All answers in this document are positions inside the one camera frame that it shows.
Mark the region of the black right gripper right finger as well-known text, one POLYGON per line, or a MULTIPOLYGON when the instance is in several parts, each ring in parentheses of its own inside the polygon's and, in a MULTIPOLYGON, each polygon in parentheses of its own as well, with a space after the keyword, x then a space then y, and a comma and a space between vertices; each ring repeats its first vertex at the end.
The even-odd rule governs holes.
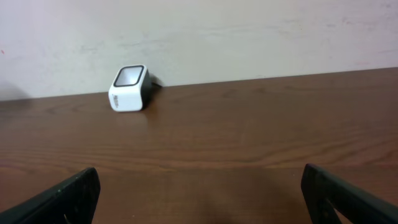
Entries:
POLYGON ((397 223, 397 207, 313 164, 306 164, 301 189, 311 221, 340 223, 340 212, 351 223, 397 223))

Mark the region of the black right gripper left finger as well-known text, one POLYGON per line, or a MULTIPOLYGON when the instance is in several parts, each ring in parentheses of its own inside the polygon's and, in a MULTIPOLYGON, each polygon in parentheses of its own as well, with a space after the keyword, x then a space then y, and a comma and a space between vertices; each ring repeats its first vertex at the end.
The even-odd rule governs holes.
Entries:
POLYGON ((1 223, 87 223, 93 221, 101 186, 89 167, 42 193, 1 212, 1 223))

